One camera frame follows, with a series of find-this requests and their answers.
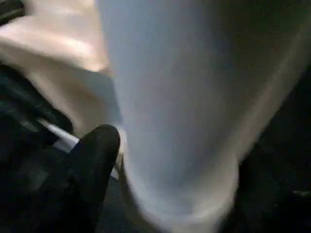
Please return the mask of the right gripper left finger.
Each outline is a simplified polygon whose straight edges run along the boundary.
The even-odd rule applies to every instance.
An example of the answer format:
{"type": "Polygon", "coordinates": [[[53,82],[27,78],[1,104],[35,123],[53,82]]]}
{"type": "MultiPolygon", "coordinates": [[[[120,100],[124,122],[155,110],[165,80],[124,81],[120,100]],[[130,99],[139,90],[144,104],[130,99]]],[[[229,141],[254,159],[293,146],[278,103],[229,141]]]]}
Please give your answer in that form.
{"type": "Polygon", "coordinates": [[[61,168],[49,175],[42,186],[47,194],[44,233],[96,231],[120,143],[114,126],[101,125],[83,136],[61,168]]]}

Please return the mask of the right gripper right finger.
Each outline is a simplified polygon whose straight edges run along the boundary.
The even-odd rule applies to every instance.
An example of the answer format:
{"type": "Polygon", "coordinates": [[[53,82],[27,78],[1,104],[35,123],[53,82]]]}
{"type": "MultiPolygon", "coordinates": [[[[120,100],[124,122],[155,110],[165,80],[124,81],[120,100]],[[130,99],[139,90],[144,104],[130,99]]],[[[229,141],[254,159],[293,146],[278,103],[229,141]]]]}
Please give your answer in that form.
{"type": "Polygon", "coordinates": [[[311,231],[311,143],[257,143],[240,165],[229,233],[311,231]]]}

